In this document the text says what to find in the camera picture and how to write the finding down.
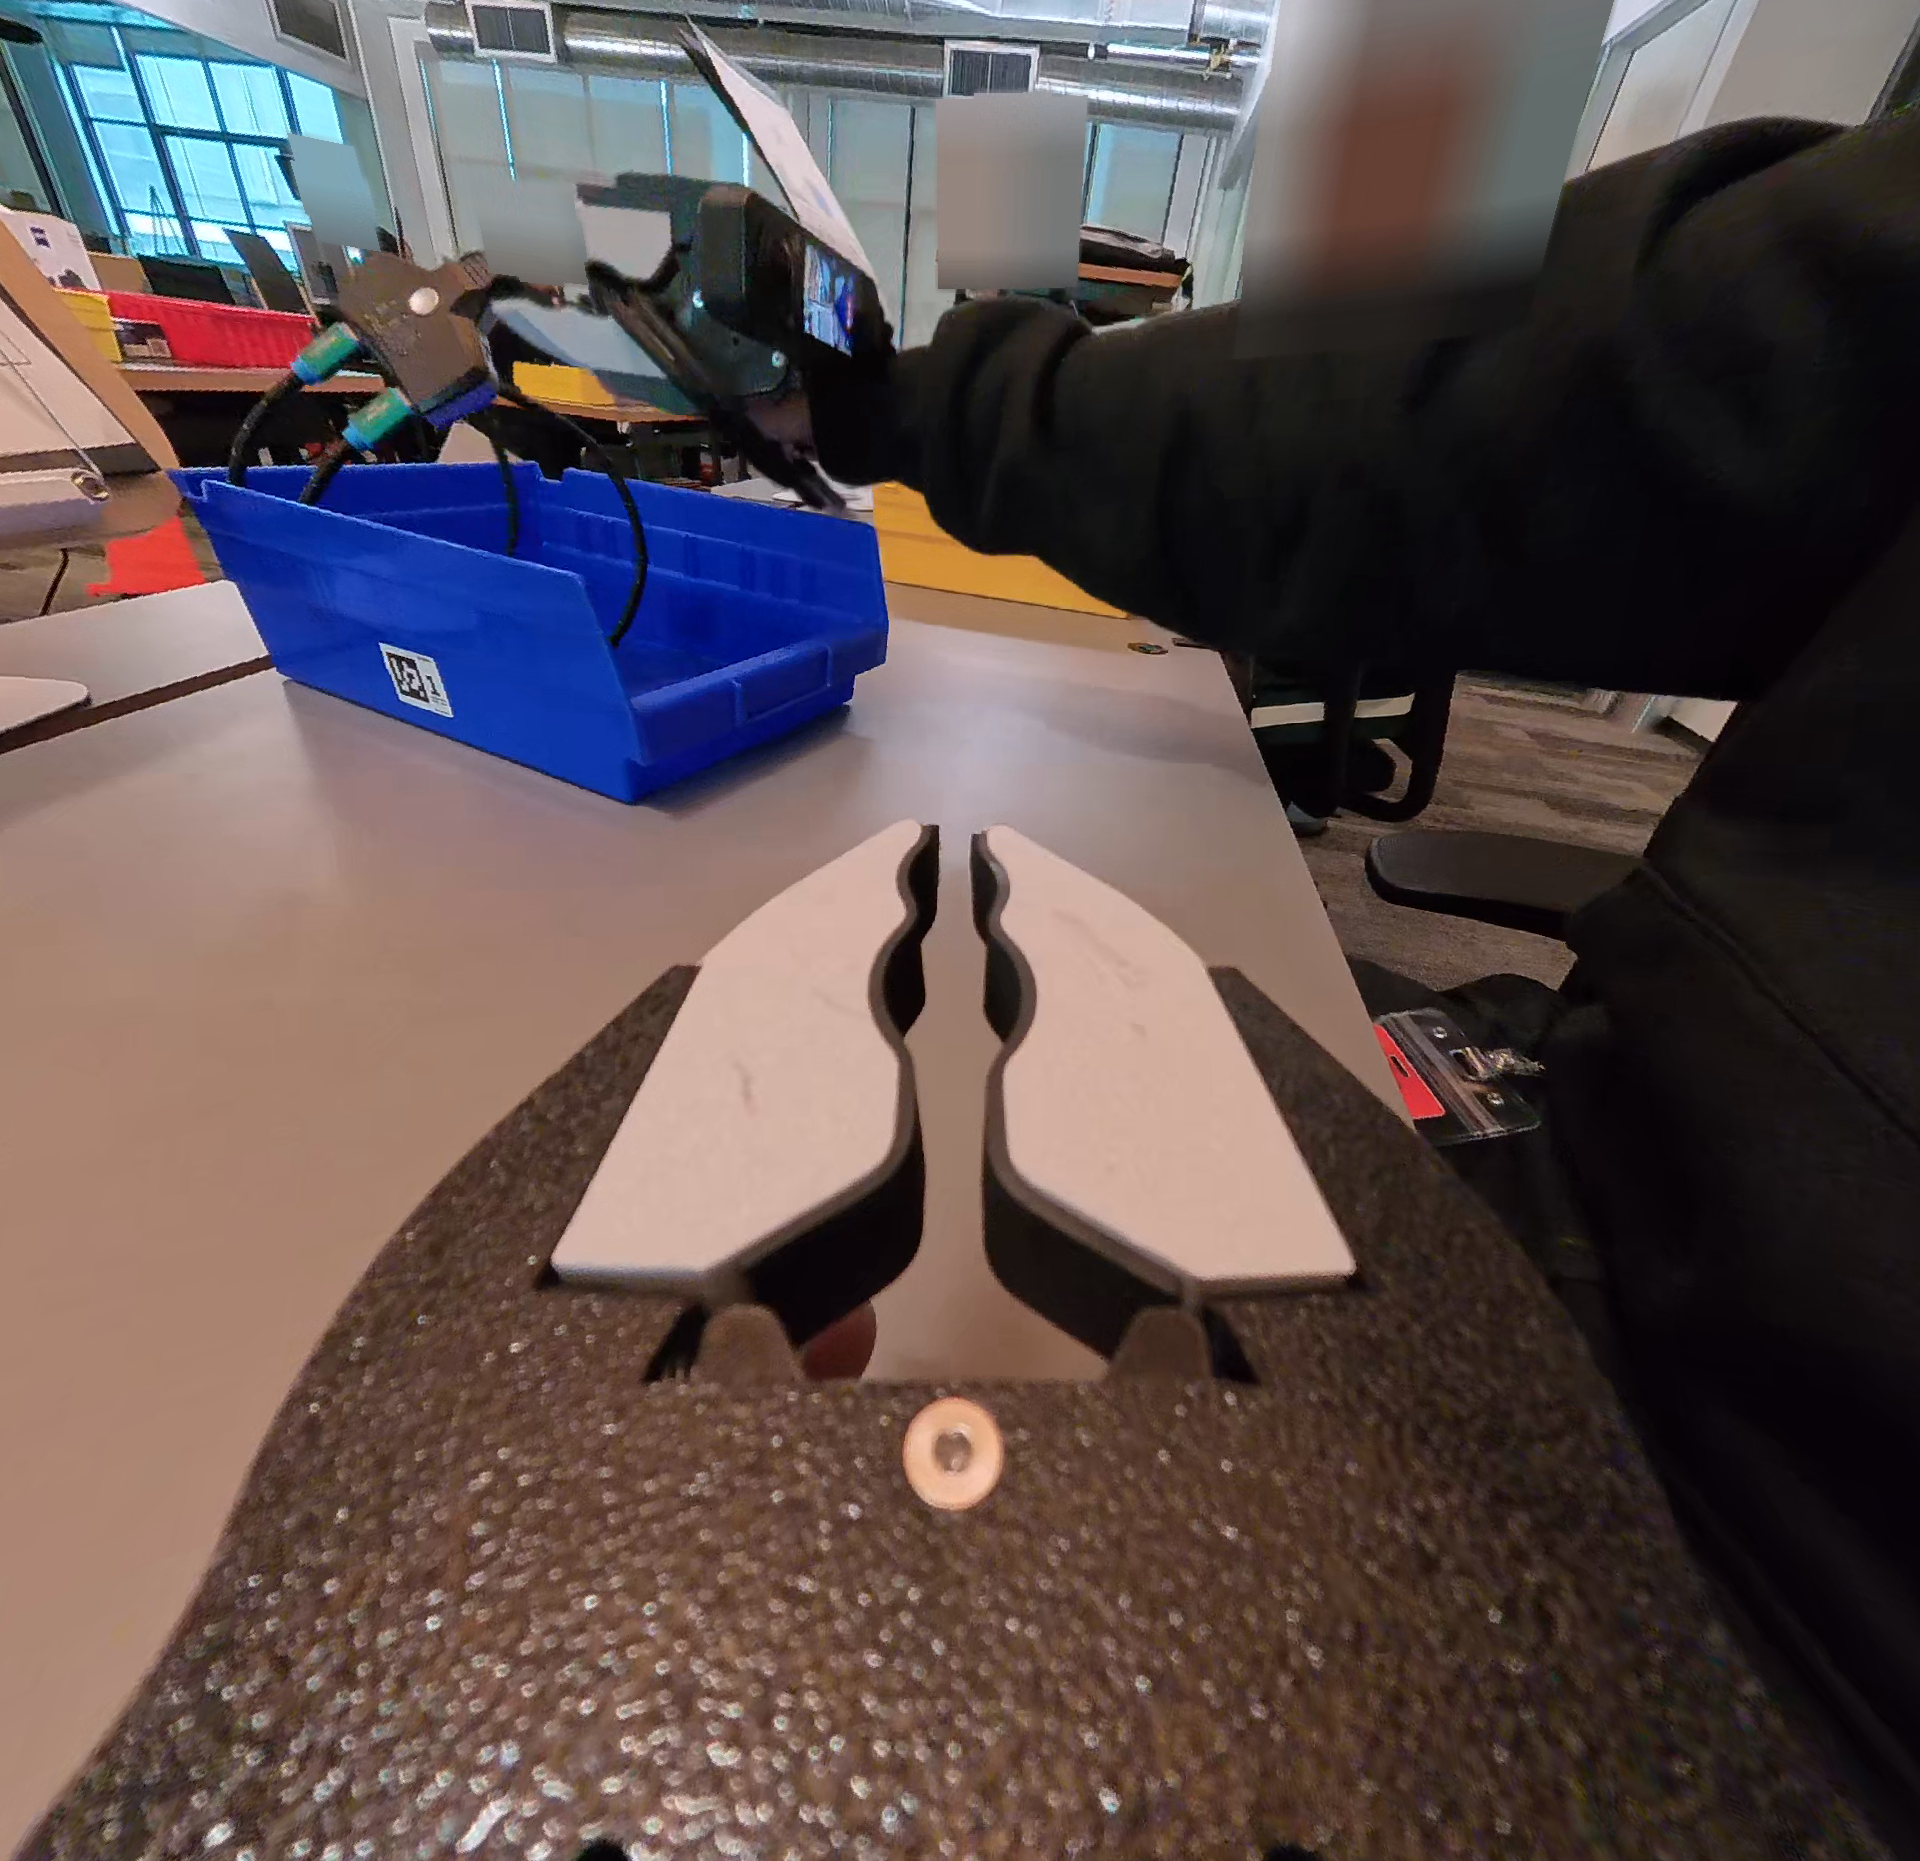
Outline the red plastic bin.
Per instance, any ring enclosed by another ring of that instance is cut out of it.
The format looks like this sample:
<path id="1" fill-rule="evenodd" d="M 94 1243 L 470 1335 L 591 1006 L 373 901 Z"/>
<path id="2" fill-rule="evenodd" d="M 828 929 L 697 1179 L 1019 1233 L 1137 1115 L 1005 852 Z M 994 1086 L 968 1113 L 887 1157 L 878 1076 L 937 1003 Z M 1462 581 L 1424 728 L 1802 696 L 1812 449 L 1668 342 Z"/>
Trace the red plastic bin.
<path id="1" fill-rule="evenodd" d="M 267 364 L 286 372 L 320 332 L 306 315 L 266 315 L 234 301 L 110 293 L 119 326 L 152 326 L 182 364 Z"/>

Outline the dark brown adapter box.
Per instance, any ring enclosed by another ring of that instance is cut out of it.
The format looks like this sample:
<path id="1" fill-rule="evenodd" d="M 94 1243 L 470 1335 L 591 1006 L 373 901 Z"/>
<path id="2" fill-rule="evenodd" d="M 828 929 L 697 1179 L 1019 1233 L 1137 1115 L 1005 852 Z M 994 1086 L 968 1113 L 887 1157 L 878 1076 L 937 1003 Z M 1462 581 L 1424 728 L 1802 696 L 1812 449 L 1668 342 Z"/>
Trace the dark brown adapter box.
<path id="1" fill-rule="evenodd" d="M 414 265 L 405 253 L 368 253 L 341 287 L 341 317 L 362 355 L 435 430 L 495 400 L 489 347 L 472 326 L 483 287 L 483 265 Z"/>

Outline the large window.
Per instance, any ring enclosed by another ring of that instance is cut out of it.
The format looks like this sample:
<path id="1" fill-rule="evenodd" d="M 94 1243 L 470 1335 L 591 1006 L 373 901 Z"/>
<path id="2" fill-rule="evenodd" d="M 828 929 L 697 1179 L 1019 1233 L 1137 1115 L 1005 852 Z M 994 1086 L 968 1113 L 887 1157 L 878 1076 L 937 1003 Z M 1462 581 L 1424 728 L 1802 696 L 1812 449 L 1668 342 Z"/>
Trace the large window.
<path id="1" fill-rule="evenodd" d="M 119 253 L 240 265 L 234 234 L 303 270 L 289 141 L 357 147 L 379 184 L 362 99 L 172 25 L 42 20 L 56 90 Z"/>

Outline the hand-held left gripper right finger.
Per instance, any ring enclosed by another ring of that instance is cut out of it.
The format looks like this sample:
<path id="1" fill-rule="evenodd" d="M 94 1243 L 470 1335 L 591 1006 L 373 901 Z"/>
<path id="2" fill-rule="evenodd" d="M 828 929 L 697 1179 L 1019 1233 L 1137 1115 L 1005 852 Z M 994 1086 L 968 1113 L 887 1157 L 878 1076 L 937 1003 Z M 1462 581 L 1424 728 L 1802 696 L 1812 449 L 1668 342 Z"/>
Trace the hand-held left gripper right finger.
<path id="1" fill-rule="evenodd" d="M 981 1245 L 1097 1354 L 1141 1308 L 1350 1290 L 1356 1254 L 1211 973 L 1134 893 L 1016 826 L 968 836 L 981 1006 Z"/>

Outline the red clear badge holder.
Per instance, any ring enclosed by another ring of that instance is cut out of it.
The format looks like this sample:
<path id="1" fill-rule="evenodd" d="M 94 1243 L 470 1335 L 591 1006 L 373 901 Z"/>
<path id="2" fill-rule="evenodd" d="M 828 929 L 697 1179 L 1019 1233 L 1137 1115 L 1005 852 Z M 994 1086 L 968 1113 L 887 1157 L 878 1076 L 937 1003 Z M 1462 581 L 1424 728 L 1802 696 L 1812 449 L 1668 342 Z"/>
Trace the red clear badge holder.
<path id="1" fill-rule="evenodd" d="M 1375 1017 L 1382 1059 L 1400 1092 L 1400 1103 L 1435 1150 L 1468 1150 L 1519 1140 L 1543 1127 L 1526 1086 L 1543 1061 L 1516 1048 L 1472 1039 L 1440 1006 L 1394 1006 Z"/>

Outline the person's right forearm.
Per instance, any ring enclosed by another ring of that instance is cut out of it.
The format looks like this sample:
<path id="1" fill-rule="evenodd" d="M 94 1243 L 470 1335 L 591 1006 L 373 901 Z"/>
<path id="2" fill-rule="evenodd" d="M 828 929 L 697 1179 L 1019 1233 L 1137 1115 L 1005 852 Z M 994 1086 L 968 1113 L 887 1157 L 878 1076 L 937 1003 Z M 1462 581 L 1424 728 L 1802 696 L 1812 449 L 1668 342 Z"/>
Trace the person's right forearm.
<path id="1" fill-rule="evenodd" d="M 968 301 L 915 348 L 809 372 L 804 403 L 823 476 L 910 485 L 966 551 L 1332 667 L 1455 654 L 1472 622 L 1408 364 L 1244 355 L 1235 309 L 1090 329 L 1052 301 Z"/>

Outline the blue plastic bin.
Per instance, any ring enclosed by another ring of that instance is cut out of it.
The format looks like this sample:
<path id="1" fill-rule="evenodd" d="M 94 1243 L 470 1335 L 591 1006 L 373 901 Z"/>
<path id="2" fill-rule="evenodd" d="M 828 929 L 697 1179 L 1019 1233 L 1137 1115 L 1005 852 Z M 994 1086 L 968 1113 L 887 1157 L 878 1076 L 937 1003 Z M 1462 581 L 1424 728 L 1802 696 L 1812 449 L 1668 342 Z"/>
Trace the blue plastic bin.
<path id="1" fill-rule="evenodd" d="M 849 700 L 887 602 L 867 523 L 512 466 L 175 470 L 277 672 L 636 805 Z"/>

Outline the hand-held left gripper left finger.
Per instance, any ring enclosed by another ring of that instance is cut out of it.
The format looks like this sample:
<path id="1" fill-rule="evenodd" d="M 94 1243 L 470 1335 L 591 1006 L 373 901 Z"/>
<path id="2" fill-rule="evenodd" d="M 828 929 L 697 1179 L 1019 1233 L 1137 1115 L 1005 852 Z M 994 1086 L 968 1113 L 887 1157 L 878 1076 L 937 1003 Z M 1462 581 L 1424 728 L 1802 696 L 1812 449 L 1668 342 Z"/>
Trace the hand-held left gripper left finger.
<path id="1" fill-rule="evenodd" d="M 778 888 L 697 964 L 551 1271 L 793 1341 L 867 1307 L 922 1245 L 906 1030 L 937 911 L 937 826 L 894 818 Z"/>

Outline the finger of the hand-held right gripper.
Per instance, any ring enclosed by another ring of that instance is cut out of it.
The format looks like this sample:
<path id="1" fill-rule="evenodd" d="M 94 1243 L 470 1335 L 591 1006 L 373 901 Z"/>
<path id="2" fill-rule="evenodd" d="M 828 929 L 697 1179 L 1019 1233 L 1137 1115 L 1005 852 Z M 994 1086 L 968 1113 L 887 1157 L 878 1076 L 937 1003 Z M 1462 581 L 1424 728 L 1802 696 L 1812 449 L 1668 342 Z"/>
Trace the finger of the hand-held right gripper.
<path id="1" fill-rule="evenodd" d="M 500 385 L 553 411 L 668 411 L 660 360 L 604 315 L 495 298 L 472 317 Z"/>
<path id="2" fill-rule="evenodd" d="M 536 301 L 536 309 L 590 309 L 582 287 L 546 287 L 512 270 L 489 270 L 482 250 L 444 265 L 447 309 L 495 309 L 495 301 Z"/>

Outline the black green office chair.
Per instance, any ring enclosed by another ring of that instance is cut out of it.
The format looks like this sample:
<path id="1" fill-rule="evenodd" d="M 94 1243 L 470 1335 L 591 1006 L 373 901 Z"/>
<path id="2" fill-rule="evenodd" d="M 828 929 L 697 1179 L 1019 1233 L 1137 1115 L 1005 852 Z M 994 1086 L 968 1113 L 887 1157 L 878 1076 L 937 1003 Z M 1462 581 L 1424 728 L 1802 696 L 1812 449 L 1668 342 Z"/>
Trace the black green office chair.
<path id="1" fill-rule="evenodd" d="M 1455 672 L 1350 667 L 1332 681 L 1240 664 L 1262 771 L 1299 842 L 1338 813 L 1400 826 L 1435 799 Z"/>

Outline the printed paper sheet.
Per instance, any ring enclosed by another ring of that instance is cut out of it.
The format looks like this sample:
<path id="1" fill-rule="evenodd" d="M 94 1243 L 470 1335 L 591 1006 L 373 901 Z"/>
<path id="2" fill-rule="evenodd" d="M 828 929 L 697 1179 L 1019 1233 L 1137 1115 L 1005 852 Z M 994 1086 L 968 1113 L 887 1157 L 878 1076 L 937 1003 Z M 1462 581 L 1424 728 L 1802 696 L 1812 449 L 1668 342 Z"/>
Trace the printed paper sheet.
<path id="1" fill-rule="evenodd" d="M 0 298 L 0 470 L 73 470 L 83 458 L 103 476 L 157 470 L 31 317 Z"/>

